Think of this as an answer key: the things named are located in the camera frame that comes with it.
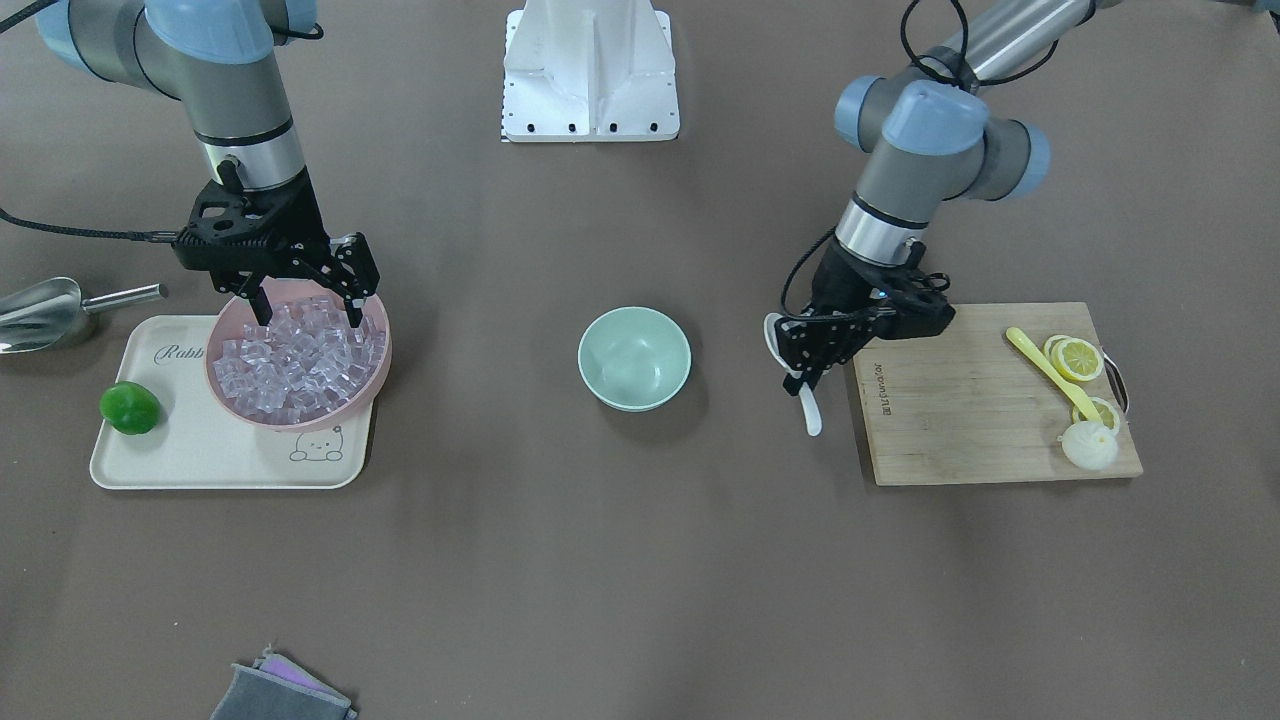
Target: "wooden cutting board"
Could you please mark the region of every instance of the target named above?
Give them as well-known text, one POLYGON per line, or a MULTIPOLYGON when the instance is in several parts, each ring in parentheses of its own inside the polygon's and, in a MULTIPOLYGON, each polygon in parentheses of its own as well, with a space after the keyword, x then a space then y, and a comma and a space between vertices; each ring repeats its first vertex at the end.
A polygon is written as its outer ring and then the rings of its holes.
MULTIPOLYGON (((1116 438, 1120 456, 1106 470, 1068 461, 1057 437, 1071 424, 1071 404, 1009 343, 1010 325, 1023 328, 1037 346, 1051 334, 1069 334, 1102 347, 1085 304, 1020 302, 957 305, 955 320, 938 337, 876 340, 854 356, 850 387, 858 397, 850 400, 861 410, 877 484, 1142 474, 1128 427, 1116 438)), ((1106 374, 1083 387, 1119 406, 1106 374)))

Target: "gray cloth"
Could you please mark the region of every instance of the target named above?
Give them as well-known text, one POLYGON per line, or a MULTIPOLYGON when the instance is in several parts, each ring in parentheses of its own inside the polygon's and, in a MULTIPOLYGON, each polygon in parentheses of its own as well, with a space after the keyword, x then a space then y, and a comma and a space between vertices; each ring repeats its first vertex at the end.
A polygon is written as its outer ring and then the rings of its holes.
POLYGON ((310 674, 284 656, 268 651, 253 667, 232 665, 236 674, 210 720, 356 720, 351 700, 319 682, 300 684, 276 674, 260 670, 288 665, 297 673, 310 674))

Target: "mint green bowl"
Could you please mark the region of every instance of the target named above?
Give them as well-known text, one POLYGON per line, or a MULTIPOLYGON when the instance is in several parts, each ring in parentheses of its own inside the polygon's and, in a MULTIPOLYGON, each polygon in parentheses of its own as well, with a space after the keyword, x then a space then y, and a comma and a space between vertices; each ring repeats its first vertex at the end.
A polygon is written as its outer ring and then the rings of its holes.
POLYGON ((618 307, 595 319, 577 345, 582 382, 609 407, 643 413, 667 402, 689 379, 689 340, 649 307, 618 307))

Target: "empty bowl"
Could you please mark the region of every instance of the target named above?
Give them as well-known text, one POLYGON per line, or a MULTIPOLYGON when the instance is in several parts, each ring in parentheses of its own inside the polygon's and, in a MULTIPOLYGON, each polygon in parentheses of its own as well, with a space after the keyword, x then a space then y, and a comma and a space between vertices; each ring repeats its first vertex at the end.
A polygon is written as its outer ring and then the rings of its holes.
MULTIPOLYGON (((342 307, 342 300, 337 295, 311 281, 280 281, 266 278, 262 281, 262 290, 266 291, 268 299, 270 299, 273 306, 305 300, 307 297, 329 296, 338 309, 342 307)), ((228 302, 227 306, 223 307, 223 311, 218 314, 218 319, 214 322, 214 329, 209 336, 209 343, 205 346, 205 377, 209 380, 210 392, 214 393, 214 398, 218 400, 218 404, 221 405, 223 409, 239 420, 269 430, 305 433, 340 424, 343 419, 356 415, 374 401, 378 391, 383 388, 383 383, 387 380, 387 372, 390 369, 392 328, 387 319, 387 309, 383 306, 383 301, 375 295, 365 300, 364 311, 365 316, 369 318, 370 323, 372 323, 378 331, 387 333, 385 352, 383 359, 369 369, 367 379, 364 380, 360 389, 357 389, 355 395, 348 397, 343 405, 338 406, 332 413, 296 424, 261 423, 237 413, 233 407, 233 402, 223 396, 214 372, 214 363, 220 360, 223 356, 223 341, 238 340, 244 334, 244 325, 257 324, 257 320, 253 318, 253 310, 248 306, 248 302, 239 299, 234 299, 228 302)), ((343 320, 342 327, 346 327, 346 320, 343 320)))
POLYGON ((595 319, 577 346, 582 382, 609 407, 653 410, 689 379, 689 340, 671 318, 649 307, 618 307, 595 319))

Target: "yellow spoon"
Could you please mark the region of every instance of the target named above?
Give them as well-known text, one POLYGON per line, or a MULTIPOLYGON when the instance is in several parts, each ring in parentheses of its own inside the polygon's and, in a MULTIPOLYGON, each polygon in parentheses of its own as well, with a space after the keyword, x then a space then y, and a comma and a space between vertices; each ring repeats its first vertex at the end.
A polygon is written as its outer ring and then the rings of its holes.
POLYGON ((1088 393, 1085 393, 1079 386, 1074 386, 1062 379, 1062 375, 1059 374, 1053 365, 1050 365, 1048 357, 1044 357, 1044 354, 1036 347, 1036 343, 1032 342, 1032 338, 1027 337, 1027 333, 1024 333, 1021 328, 1009 328, 1005 331, 1005 337, 1007 337, 1009 342, 1014 343, 1014 347, 1021 351, 1021 354, 1025 355, 1033 365, 1039 368, 1041 372, 1048 377, 1048 379, 1053 380, 1057 389, 1062 391, 1062 393, 1071 400, 1071 404, 1080 410, 1080 414, 1084 415, 1085 420, 1094 420, 1097 423, 1102 421, 1102 415, 1100 415, 1098 409, 1093 406, 1093 401, 1089 400, 1088 393))

